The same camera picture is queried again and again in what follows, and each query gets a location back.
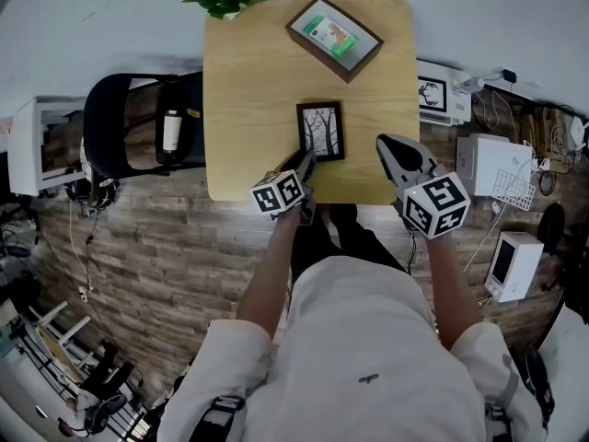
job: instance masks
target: wooden table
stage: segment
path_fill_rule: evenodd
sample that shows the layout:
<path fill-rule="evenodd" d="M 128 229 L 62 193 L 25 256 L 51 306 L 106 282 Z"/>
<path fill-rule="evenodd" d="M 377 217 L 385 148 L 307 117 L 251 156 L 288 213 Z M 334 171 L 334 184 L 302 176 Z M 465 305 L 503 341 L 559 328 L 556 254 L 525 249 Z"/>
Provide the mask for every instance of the wooden table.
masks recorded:
<path fill-rule="evenodd" d="M 291 41 L 284 25 L 311 0 L 268 0 L 234 21 L 208 18 L 204 143 L 209 194 L 249 200 L 249 188 L 299 147 L 297 103 L 340 100 L 346 158 L 318 164 L 318 203 L 390 204 L 394 186 L 375 149 L 381 133 L 419 139 L 417 65 L 404 0 L 330 0 L 380 36 L 380 53 L 346 84 Z"/>

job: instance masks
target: black strap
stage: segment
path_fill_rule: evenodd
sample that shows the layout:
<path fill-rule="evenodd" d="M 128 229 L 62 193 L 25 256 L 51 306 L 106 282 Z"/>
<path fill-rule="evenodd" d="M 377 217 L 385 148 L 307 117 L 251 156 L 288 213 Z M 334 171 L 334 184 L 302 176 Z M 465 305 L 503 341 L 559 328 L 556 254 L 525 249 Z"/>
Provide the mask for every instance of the black strap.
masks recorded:
<path fill-rule="evenodd" d="M 196 424 L 190 442 L 225 442 L 236 413 L 245 403 L 239 396 L 219 396 Z"/>
<path fill-rule="evenodd" d="M 511 420 L 503 407 L 485 402 L 486 424 L 491 430 L 492 442 L 513 442 Z"/>

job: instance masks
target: wire basket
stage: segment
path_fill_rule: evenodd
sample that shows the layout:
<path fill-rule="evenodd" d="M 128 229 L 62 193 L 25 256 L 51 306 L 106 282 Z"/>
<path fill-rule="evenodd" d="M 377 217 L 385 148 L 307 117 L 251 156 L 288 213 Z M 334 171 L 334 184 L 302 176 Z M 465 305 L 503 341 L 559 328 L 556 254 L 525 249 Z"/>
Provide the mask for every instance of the wire basket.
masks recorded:
<path fill-rule="evenodd" d="M 527 181 L 505 170 L 499 170 L 491 196 L 496 200 L 529 211 L 535 192 L 536 187 L 530 185 Z"/>

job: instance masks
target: framed picture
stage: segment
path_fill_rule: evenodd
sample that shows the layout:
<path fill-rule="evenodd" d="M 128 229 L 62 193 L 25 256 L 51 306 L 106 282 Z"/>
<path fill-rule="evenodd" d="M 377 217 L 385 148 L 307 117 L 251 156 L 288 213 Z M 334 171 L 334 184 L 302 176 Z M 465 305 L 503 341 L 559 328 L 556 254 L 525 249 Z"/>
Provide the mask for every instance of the framed picture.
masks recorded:
<path fill-rule="evenodd" d="M 384 44 L 373 31 L 329 0 L 312 0 L 286 24 L 286 31 L 348 84 Z"/>
<path fill-rule="evenodd" d="M 417 79 L 420 94 L 420 108 L 445 112 L 445 81 L 422 76 L 417 77 Z"/>
<path fill-rule="evenodd" d="M 313 149 L 318 162 L 345 158 L 338 101 L 296 105 L 296 114 L 302 149 Z"/>

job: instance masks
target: black pants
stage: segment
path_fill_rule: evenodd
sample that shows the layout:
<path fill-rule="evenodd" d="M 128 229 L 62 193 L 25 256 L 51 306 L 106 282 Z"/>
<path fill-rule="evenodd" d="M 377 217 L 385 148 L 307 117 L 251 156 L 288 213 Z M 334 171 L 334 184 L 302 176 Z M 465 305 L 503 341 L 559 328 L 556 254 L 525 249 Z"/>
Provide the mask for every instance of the black pants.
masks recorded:
<path fill-rule="evenodd" d="M 311 265 L 335 255 L 380 263 L 405 272 L 397 259 L 376 238 L 375 233 L 364 229 L 355 219 L 334 222 L 334 225 L 338 229 L 341 249 L 331 242 L 329 231 L 319 212 L 316 212 L 312 225 L 298 227 L 291 257 L 292 283 Z"/>
<path fill-rule="evenodd" d="M 129 362 L 122 364 L 122 367 L 116 370 L 112 378 L 105 383 L 104 380 L 109 376 L 109 369 L 114 362 L 116 352 L 107 352 L 104 358 L 100 360 L 98 366 L 90 373 L 88 378 L 82 383 L 80 389 L 92 393 L 99 400 L 105 401 L 117 394 L 121 385 L 127 380 L 133 371 L 133 365 Z"/>

